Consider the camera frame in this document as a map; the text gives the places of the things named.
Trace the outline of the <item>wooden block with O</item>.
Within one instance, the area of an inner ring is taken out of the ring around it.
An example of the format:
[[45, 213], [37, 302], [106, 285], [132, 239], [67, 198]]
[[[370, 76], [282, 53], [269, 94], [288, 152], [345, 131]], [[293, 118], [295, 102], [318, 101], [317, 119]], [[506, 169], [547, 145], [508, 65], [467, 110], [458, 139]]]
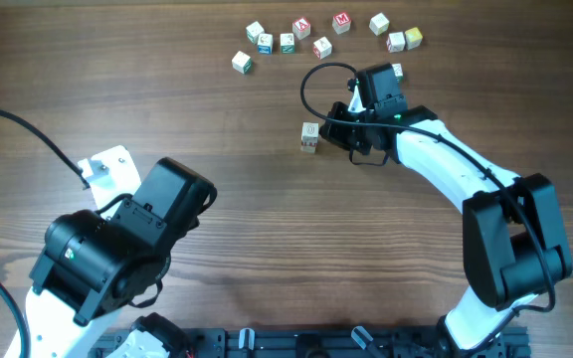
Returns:
[[319, 124], [316, 122], [304, 122], [301, 130], [301, 145], [315, 147], [318, 142]]

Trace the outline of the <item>plain wooden block blue edge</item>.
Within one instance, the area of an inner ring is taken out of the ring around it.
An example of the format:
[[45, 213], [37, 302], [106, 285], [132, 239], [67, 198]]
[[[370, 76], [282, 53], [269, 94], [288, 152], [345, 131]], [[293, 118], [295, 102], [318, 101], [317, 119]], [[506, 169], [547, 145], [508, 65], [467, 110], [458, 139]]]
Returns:
[[314, 154], [316, 150], [316, 143], [302, 143], [300, 146], [300, 150], [302, 152]]

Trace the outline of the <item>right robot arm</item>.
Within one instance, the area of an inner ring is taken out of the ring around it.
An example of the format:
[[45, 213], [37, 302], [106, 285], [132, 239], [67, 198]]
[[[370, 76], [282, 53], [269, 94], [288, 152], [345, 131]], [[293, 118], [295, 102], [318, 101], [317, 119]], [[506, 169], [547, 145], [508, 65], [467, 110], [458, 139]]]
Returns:
[[433, 329], [405, 327], [388, 347], [395, 357], [527, 357], [524, 330], [508, 326], [523, 311], [556, 305], [555, 285], [573, 271], [551, 181], [496, 166], [456, 139], [424, 106], [411, 108], [397, 68], [355, 71], [350, 103], [337, 101], [319, 135], [351, 154], [383, 152], [428, 180], [461, 213], [463, 265], [469, 283]]

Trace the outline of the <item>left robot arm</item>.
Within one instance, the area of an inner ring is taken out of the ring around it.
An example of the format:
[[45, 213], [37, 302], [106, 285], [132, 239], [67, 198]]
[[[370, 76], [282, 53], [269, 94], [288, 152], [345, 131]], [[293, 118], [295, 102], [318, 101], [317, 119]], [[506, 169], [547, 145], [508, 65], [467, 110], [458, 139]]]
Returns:
[[164, 157], [135, 191], [56, 219], [7, 356], [87, 356], [125, 306], [162, 285], [172, 248], [216, 197], [211, 181]]

